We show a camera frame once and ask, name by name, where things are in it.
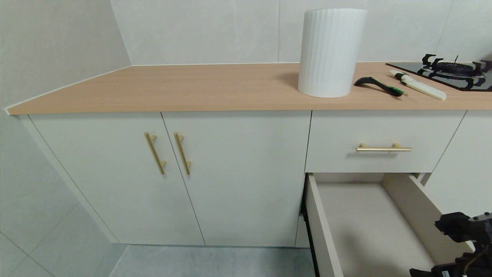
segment white cabinet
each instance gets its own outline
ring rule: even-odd
[[[461,110],[315,110],[306,172],[432,172],[463,115]],[[357,151],[361,144],[395,143],[411,151]]]
[[[30,116],[60,163],[122,243],[203,245],[161,114]],[[165,174],[144,137],[153,141]]]
[[[206,245],[294,247],[310,114],[163,113]]]
[[[492,211],[492,111],[469,110],[425,190],[444,212]]]

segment black handle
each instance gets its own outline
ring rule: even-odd
[[[391,89],[390,87],[378,82],[376,79],[374,79],[372,77],[362,77],[359,80],[355,81],[354,85],[359,86],[362,84],[373,84],[373,85],[376,85],[376,86],[382,88],[385,92],[387,92],[393,96],[396,96],[396,97],[402,96],[401,92],[398,92],[398,91]]]

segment gas stove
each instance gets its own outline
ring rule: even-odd
[[[422,62],[395,62],[387,65],[415,73],[432,81],[445,84],[461,91],[492,92],[492,61],[472,63],[442,62],[443,59],[426,54]]]

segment wall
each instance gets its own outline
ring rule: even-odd
[[[0,0],[5,108],[129,65],[107,0]],[[0,112],[0,276],[103,276],[112,244],[17,117]]]
[[[132,65],[298,62],[303,16],[367,8],[359,61],[492,54],[492,0],[111,0]]]

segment white cylindrical container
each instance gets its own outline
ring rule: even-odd
[[[304,14],[300,92],[323,98],[350,92],[367,10],[321,9]]]

